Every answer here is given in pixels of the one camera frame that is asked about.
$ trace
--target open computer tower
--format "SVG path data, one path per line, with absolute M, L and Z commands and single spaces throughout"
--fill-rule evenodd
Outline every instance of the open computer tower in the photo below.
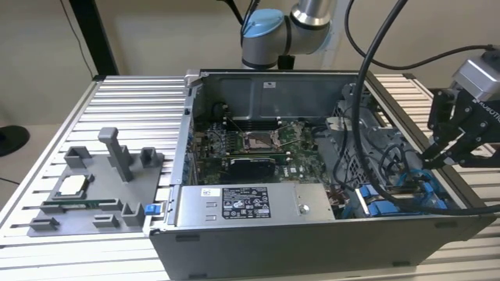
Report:
M 355 71 L 188 73 L 172 192 L 150 232 L 172 279 L 415 266 L 495 220 L 412 213 L 378 195 L 366 173 L 414 204 L 484 206 L 452 167 L 422 170 L 428 139 L 371 73 L 363 171 L 355 81 Z

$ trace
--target blue connector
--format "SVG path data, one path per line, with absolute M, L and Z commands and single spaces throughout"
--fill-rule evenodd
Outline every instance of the blue connector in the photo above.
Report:
M 162 206 L 150 204 L 144 209 L 144 215 L 160 215 L 162 214 Z

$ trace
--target aluminum extrusion table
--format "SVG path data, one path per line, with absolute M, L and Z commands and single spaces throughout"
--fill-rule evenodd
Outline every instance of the aluminum extrusion table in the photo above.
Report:
M 415 79 L 378 75 L 400 106 L 431 135 L 426 124 L 432 95 Z M 155 146 L 166 155 L 156 201 L 170 195 L 172 159 L 183 115 L 184 77 L 111 76 L 95 81 L 62 125 L 43 155 L 0 212 L 0 280 L 168 280 L 143 233 L 31 238 L 28 223 L 55 187 L 70 146 L 106 153 L 98 140 L 104 126 L 120 130 L 131 152 Z M 483 146 L 476 153 L 491 155 Z M 500 201 L 500 169 L 456 167 L 486 203 Z M 378 269 L 259 280 L 499 280 L 500 221 L 466 242 L 446 245 L 416 268 Z

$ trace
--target cable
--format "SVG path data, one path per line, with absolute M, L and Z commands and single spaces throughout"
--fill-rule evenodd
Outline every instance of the cable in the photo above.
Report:
M 412 169 L 411 174 L 414 174 L 414 173 L 422 173 L 426 177 L 428 177 L 428 179 L 432 181 L 435 186 L 440 187 L 440 184 L 439 184 L 436 178 L 427 171 L 420 170 L 420 169 Z M 402 176 L 398 180 L 396 186 L 400 186 L 403 184 L 403 181 L 406 180 L 407 176 L 408 176 L 408 173 L 402 174 Z
M 10 180 L 10 179 L 4 179 L 3 177 L 0 177 L 0 180 L 7 181 L 8 183 L 14 183 L 14 184 L 20 185 L 19 182 L 16 182 L 16 181 L 14 181 L 14 180 Z
M 94 79 L 92 70 L 91 70 L 91 67 L 88 66 L 88 62 L 87 62 L 87 59 L 86 59 L 86 55 L 84 55 L 84 49 L 82 47 L 82 41 L 80 41 L 79 35 L 76 35 L 75 28 L 72 27 L 70 16 L 68 16 L 68 11 L 66 11 L 66 6 L 64 6 L 64 3 L 63 3 L 63 0 L 60 0 L 60 3 L 62 3 L 62 6 L 63 6 L 63 11 L 64 11 L 66 19 L 68 20 L 68 23 L 70 23 L 72 34 L 75 35 L 76 41 L 79 41 L 79 48 L 80 48 L 82 58 L 84 59 L 84 63 L 87 65 L 87 69 L 88 69 L 88 72 L 91 74 L 91 79 Z
M 380 30 L 374 38 L 372 44 L 368 48 L 367 57 L 363 60 L 360 72 L 358 73 L 358 81 L 356 86 L 354 89 L 354 108 L 352 108 L 352 136 L 354 136 L 354 144 L 356 148 L 356 154 L 360 160 L 362 167 L 364 171 L 370 171 L 370 165 L 367 162 L 367 159 L 364 158 L 363 153 L 363 144 L 362 144 L 362 131 L 360 131 L 360 105 L 362 105 L 362 91 L 363 91 L 363 82 L 366 81 L 367 72 L 370 68 L 370 64 L 374 59 L 374 55 L 376 53 L 376 50 L 380 46 L 380 43 L 384 39 L 384 36 L 387 34 L 387 31 L 403 9 L 406 6 L 408 0 L 399 0 L 395 4 L 395 7 L 383 23 L 383 26 L 380 27 Z M 430 214 L 438 214 L 438 215 L 479 215 L 479 214 L 490 214 L 500 212 L 500 205 L 494 205 L 490 207 L 479 207 L 479 208 L 471 208 L 471 209 L 459 209 L 459 210 L 450 210 L 450 209 L 442 209 L 442 208 L 431 208 L 424 207 L 415 204 L 408 204 L 400 199 L 395 198 L 379 185 L 376 182 L 376 178 L 371 173 L 367 173 L 367 178 L 370 180 L 370 183 L 376 190 L 376 192 L 380 194 L 380 196 L 388 200 L 392 204 L 395 204 L 399 208 L 410 211 L 418 211 L 423 213 Z
M 351 35 L 351 28 L 350 28 L 350 15 L 351 15 L 351 9 L 352 9 L 352 4 L 354 4 L 354 0 L 350 1 L 350 4 L 347 6 L 347 12 L 346 12 L 346 18 L 344 18 L 344 28 L 346 28 L 346 36 L 347 36 L 347 39 L 350 40 L 350 43 L 354 47 L 354 49 L 356 50 L 356 52 L 362 55 L 362 57 L 367 57 L 367 54 L 366 52 L 362 50 L 362 48 L 359 47 L 359 45 L 356 44 L 356 42 L 354 41 L 354 38 L 352 38 L 352 35 Z M 454 50 L 450 50 L 418 63 L 414 63 L 414 64 L 410 64 L 407 66 L 392 66 L 390 64 L 386 64 L 386 63 L 382 63 L 379 62 L 378 60 L 372 60 L 372 64 L 376 64 L 378 66 L 383 67 L 383 68 L 387 68 L 387 69 L 391 69 L 391 70 L 408 70 L 408 69 L 414 69 L 414 68 L 418 68 L 428 63 L 432 63 L 434 61 L 444 58 L 444 57 L 448 57 L 454 54 L 458 54 L 458 53 L 462 53 L 462 52 L 466 52 L 466 51 L 472 51 L 472 50 L 494 50 L 494 45 L 492 44 L 488 44 L 488 45 L 471 45 L 471 46 L 466 46 L 466 47 L 460 47 L 460 48 L 456 48 Z
M 335 181 L 338 182 L 338 184 L 340 185 L 340 187 L 343 189 L 348 189 L 350 191 L 354 191 L 354 188 L 351 186 L 347 185 L 346 182 L 343 182 L 340 179 L 339 179 L 339 176 L 338 176 L 338 170 L 339 170 L 339 167 L 340 167 L 340 162 L 343 161 L 343 157 L 344 157 L 344 154 L 346 154 L 346 148 L 347 148 L 347 137 L 348 137 L 348 131 L 347 131 L 347 124 L 344 122 L 344 137 L 343 137 L 343 144 L 340 145 L 340 151 L 339 151 L 339 159 L 338 161 L 335 162 L 335 166 L 334 166 L 334 179 Z
M 395 144 L 395 145 L 391 145 L 388 148 L 387 148 L 387 150 L 384 151 L 384 153 L 383 153 L 383 156 L 382 156 L 382 158 L 380 158 L 380 162 L 379 162 L 379 174 L 382 175 L 382 177 L 384 178 L 384 180 L 386 180 L 386 184 L 390 184 L 391 183 L 391 181 L 390 181 L 390 178 L 388 178 L 388 176 L 387 176 L 387 174 L 384 173 L 384 162 L 386 162 L 386 158 L 390 156 L 390 152 L 395 149 L 395 148 L 398 148 L 399 147 L 399 145 L 398 144 Z
M 248 21 L 252 17 L 254 12 L 258 9 L 259 4 L 260 4 L 260 0 L 251 0 L 247 12 L 244 13 L 244 21 L 243 21 L 243 25 L 240 29 L 240 45 L 243 45 L 243 36 L 244 36 L 244 33 L 247 32 L 246 29 L 247 29 Z
M 240 11 L 238 10 L 238 6 L 235 4 L 235 1 L 234 0 L 220 0 L 220 1 L 223 1 L 224 3 L 227 3 L 227 5 L 230 6 L 231 10 L 234 11 L 234 14 L 235 14 L 238 22 L 240 23 L 240 25 L 243 25 L 242 14 L 240 14 Z

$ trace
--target warning label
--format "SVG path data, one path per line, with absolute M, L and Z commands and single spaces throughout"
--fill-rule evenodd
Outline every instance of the warning label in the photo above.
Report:
M 267 187 L 222 189 L 222 216 L 230 219 L 271 218 Z

